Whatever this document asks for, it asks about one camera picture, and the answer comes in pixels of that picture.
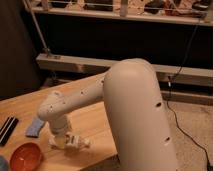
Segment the blue cloth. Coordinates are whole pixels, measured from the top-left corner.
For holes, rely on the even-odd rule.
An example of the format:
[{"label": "blue cloth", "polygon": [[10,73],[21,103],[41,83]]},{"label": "blue cloth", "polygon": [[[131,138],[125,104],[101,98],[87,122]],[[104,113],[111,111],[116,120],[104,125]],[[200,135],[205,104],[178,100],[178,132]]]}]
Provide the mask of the blue cloth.
[{"label": "blue cloth", "polygon": [[38,117],[35,117],[30,126],[27,128],[25,135],[27,137],[38,138],[39,132],[43,128],[44,124],[44,121],[42,121]]}]

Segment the power cord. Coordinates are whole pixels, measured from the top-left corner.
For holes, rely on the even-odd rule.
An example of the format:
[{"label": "power cord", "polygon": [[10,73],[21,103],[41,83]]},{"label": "power cord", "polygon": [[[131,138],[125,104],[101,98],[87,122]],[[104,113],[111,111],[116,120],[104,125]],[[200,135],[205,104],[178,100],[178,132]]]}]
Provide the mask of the power cord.
[{"label": "power cord", "polygon": [[168,83],[169,85],[169,97],[166,101],[166,104],[167,104],[167,107],[170,111],[173,112],[174,114],[174,117],[175,117],[175,122],[176,122],[176,126],[177,128],[180,130],[180,132],[182,132],[186,137],[188,137],[197,147],[201,148],[204,152],[205,152],[205,155],[206,155],[206,160],[207,160],[207,171],[213,171],[213,166],[211,166],[210,164],[210,161],[209,161],[209,156],[208,156],[208,152],[207,150],[201,146],[200,144],[198,144],[193,138],[192,136],[190,136],[188,133],[186,133],[186,131],[184,131],[180,125],[179,125],[179,122],[178,122],[178,118],[177,118],[177,113],[171,108],[171,106],[169,105],[169,102],[171,101],[171,98],[172,98],[172,84],[171,84],[171,80],[169,81]]},{"label": "power cord", "polygon": [[181,64],[179,70],[178,70],[173,76],[168,76],[168,80],[169,80],[169,81],[168,81],[169,97],[168,97],[168,99],[167,99],[167,101],[166,101],[166,104],[167,104],[168,109],[169,109],[170,111],[173,112],[174,117],[175,117],[176,126],[177,126],[177,128],[180,130],[180,132],[182,132],[182,133],[183,133],[186,137],[188,137],[197,147],[201,148],[201,149],[205,152],[206,160],[207,160],[207,171],[213,171],[213,166],[211,166],[211,164],[210,164],[209,156],[208,156],[207,150],[206,150],[203,146],[201,146],[199,143],[197,143],[197,142],[192,138],[192,136],[190,136],[188,133],[186,133],[186,131],[184,131],[184,130],[180,127],[180,125],[179,125],[179,123],[178,123],[177,113],[176,113],[176,112],[170,107],[170,105],[169,105],[169,102],[171,101],[171,98],[172,98],[172,83],[173,83],[174,80],[178,77],[178,75],[180,75],[180,73],[181,73],[181,71],[182,71],[182,69],[183,69],[183,67],[184,67],[184,65],[185,65],[185,63],[186,63],[186,61],[187,61],[187,59],[188,59],[189,52],[190,52],[190,49],[191,49],[191,45],[192,45],[193,39],[194,39],[194,37],[195,37],[195,35],[196,35],[196,32],[197,32],[198,26],[199,26],[199,24],[200,24],[201,18],[199,18],[198,24],[196,24],[196,26],[195,26],[195,28],[194,28],[194,30],[193,30],[193,32],[192,32],[192,35],[191,35],[191,37],[190,37],[190,39],[189,39],[189,42],[188,42],[188,44],[187,44],[187,48],[186,48],[186,51],[185,51],[184,59],[183,59],[183,61],[182,61],[182,64]]}]

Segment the table surface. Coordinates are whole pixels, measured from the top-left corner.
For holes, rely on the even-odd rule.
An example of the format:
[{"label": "table surface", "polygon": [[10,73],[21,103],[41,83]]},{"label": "table surface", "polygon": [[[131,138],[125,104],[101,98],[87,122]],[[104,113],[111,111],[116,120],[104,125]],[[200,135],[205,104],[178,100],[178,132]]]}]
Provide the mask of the table surface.
[{"label": "table surface", "polygon": [[[0,155],[8,161],[17,147],[27,142],[39,145],[43,159],[39,171],[74,171],[94,165],[115,154],[116,148],[108,125],[103,102],[90,105],[70,113],[73,132],[91,140],[91,147],[81,150],[52,149],[48,143],[50,135],[48,124],[41,130],[39,138],[25,137],[25,131],[45,97],[52,90],[64,94],[72,93],[92,83],[98,76],[88,77],[78,81],[47,88],[30,94],[0,101],[0,125],[8,116],[15,116],[19,123],[4,147],[0,147]],[[213,107],[205,105],[170,102],[178,114],[180,126],[205,146],[213,164]],[[204,152],[195,146],[176,127],[174,115],[165,105],[177,158],[181,171],[205,171],[206,158]]]}]

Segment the orange bowl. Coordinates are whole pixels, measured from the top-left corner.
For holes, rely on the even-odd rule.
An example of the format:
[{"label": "orange bowl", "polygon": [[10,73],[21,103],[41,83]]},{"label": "orange bowl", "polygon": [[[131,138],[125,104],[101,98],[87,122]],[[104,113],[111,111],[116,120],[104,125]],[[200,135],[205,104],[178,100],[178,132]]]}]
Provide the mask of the orange bowl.
[{"label": "orange bowl", "polygon": [[26,143],[18,147],[10,158],[11,171],[33,171],[39,166],[42,154],[35,143]]}]

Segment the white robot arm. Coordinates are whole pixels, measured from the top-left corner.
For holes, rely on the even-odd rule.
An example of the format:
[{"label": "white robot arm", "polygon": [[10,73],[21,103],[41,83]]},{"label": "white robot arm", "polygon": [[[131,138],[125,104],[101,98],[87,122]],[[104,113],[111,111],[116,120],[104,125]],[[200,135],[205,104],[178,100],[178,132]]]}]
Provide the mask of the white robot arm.
[{"label": "white robot arm", "polygon": [[48,121],[56,144],[65,147],[71,131],[65,114],[104,101],[124,171],[178,171],[164,105],[152,66],[142,59],[118,62],[98,81],[63,96],[52,92],[41,104],[40,119]]}]

